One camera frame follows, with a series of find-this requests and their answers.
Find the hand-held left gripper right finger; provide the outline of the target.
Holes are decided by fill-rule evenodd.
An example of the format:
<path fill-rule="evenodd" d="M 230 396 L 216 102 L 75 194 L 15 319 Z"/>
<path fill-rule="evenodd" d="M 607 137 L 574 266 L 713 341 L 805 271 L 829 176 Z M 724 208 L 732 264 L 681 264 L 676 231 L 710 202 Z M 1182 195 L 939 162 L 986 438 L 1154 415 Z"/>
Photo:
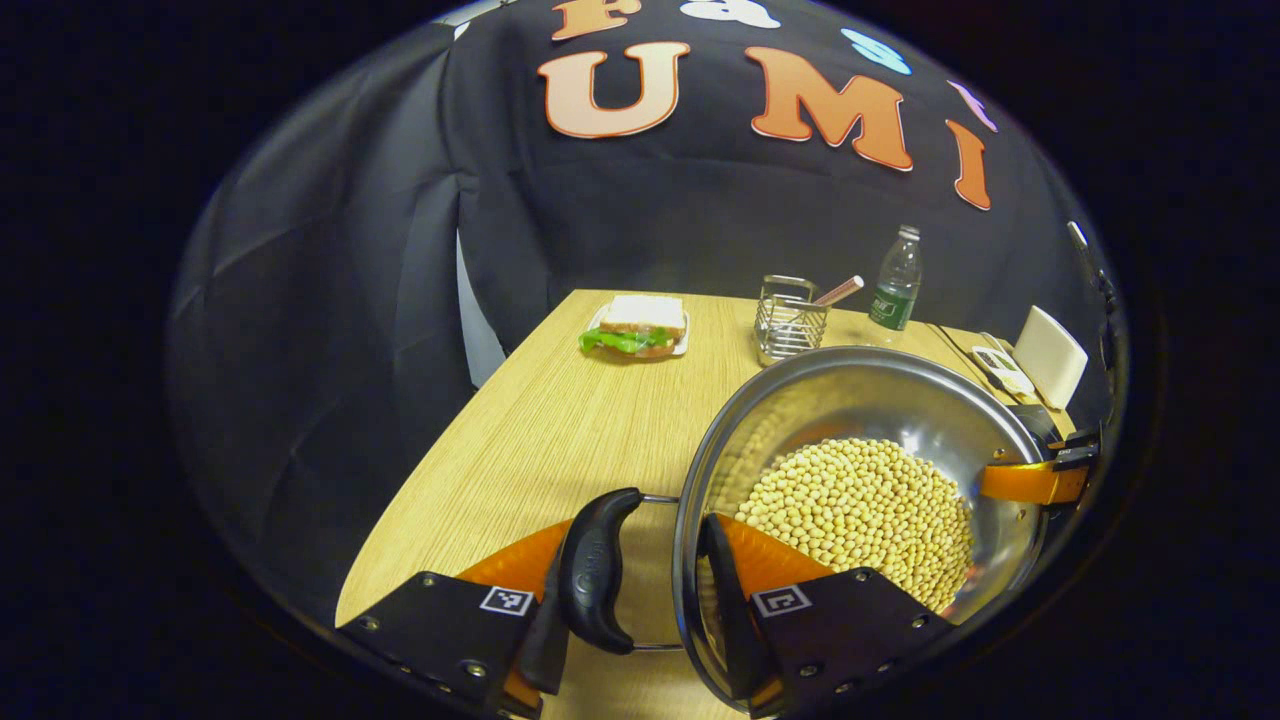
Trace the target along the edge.
<path fill-rule="evenodd" d="M 698 552 L 731 697 L 754 719 L 832 708 L 918 665 L 954 630 L 876 569 L 837 571 L 721 512 L 704 519 Z"/>

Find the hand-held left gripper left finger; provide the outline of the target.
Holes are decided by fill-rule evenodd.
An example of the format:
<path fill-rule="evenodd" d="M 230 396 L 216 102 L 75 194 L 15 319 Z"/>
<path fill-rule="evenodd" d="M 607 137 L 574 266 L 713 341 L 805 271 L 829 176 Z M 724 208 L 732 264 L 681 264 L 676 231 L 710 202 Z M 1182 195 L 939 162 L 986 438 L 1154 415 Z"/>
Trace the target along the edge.
<path fill-rule="evenodd" d="M 419 571 L 337 630 L 470 711 L 538 719 L 564 671 L 568 628 L 556 574 L 570 525 L 538 530 L 454 575 Z"/>

